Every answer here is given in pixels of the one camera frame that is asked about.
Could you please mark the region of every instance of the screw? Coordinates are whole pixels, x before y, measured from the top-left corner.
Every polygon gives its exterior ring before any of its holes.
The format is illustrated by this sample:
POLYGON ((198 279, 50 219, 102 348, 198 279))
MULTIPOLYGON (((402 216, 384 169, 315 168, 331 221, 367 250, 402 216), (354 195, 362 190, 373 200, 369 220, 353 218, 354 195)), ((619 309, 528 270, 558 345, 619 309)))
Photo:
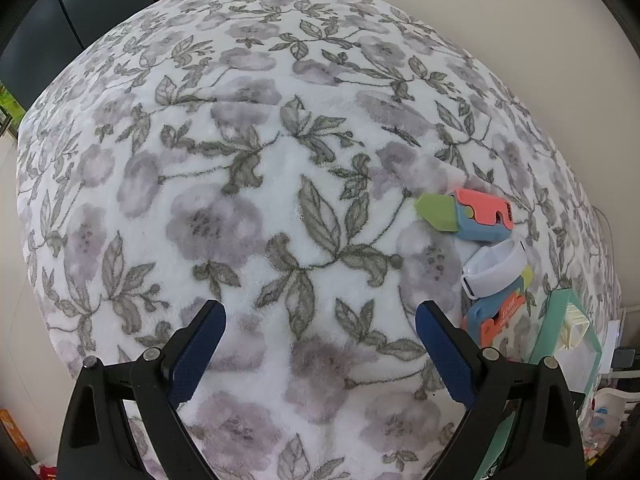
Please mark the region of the screw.
POLYGON ((497 361, 498 357, 500 357, 500 352, 498 352, 495 348, 487 347, 482 350, 482 357, 484 357, 488 361, 497 361))
POLYGON ((160 357, 160 350, 158 348, 148 348, 142 354, 142 358, 145 361, 155 361, 160 357))
POLYGON ((95 355, 88 355, 82 361, 82 366, 87 368, 87 370, 91 370, 91 368, 95 368, 98 364, 98 358, 95 355))
POLYGON ((558 368, 558 361, 556 361, 555 357, 545 357, 543 362, 547 368, 551 368, 552 370, 558 368))

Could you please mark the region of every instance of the blue gripper pad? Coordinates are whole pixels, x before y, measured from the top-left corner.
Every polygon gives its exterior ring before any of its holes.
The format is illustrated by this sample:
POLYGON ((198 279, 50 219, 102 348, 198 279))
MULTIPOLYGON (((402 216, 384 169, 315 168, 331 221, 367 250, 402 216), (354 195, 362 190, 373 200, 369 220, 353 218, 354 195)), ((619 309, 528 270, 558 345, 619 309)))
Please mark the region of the blue gripper pad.
POLYGON ((436 370, 442 377, 449 395, 470 410, 476 401, 471 366, 441 327, 425 302, 415 312, 415 330, 427 349, 436 370))
POLYGON ((174 409, 193 396, 222 339, 225 326, 225 308, 216 302, 175 363, 171 389, 167 393, 167 399, 174 409))

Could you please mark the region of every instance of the dark cabinet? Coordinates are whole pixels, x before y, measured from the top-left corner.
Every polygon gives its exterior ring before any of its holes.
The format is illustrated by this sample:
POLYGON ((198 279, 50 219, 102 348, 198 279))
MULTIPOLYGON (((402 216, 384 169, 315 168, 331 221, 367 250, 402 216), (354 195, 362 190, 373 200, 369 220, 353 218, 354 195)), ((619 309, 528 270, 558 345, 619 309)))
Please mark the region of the dark cabinet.
POLYGON ((154 0, 38 0, 0 56, 0 81, 29 108, 78 54, 154 0))

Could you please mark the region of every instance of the bed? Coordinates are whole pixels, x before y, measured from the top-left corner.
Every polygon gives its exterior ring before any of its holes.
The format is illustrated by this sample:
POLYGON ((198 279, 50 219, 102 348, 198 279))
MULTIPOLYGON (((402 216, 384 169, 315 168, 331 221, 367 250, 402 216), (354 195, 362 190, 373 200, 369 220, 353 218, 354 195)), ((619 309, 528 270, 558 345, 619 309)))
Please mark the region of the bed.
POLYGON ((463 408, 413 316, 430 299, 460 324, 478 245, 431 229, 414 201, 455 187, 510 200, 534 272, 500 352, 529 357, 558 288, 602 338, 617 280, 561 153, 487 67, 384 1, 161 0, 69 65, 18 138, 28 275, 72 375, 225 304, 179 412, 223 480, 433 465, 463 408))

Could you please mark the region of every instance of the orange package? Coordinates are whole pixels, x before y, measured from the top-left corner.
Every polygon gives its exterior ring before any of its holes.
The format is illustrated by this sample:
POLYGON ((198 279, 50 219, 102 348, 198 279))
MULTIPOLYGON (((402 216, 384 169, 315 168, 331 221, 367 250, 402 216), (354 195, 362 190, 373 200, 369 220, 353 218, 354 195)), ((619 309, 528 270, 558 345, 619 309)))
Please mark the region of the orange package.
POLYGON ((29 444, 20 433, 18 426, 15 425, 14 420, 11 418, 11 415, 7 410, 0 410, 0 422, 4 426, 6 432, 11 437, 11 440, 14 441, 15 447, 17 447, 20 454, 23 458, 29 463, 29 465, 35 464, 36 459, 31 452, 31 448, 29 444))

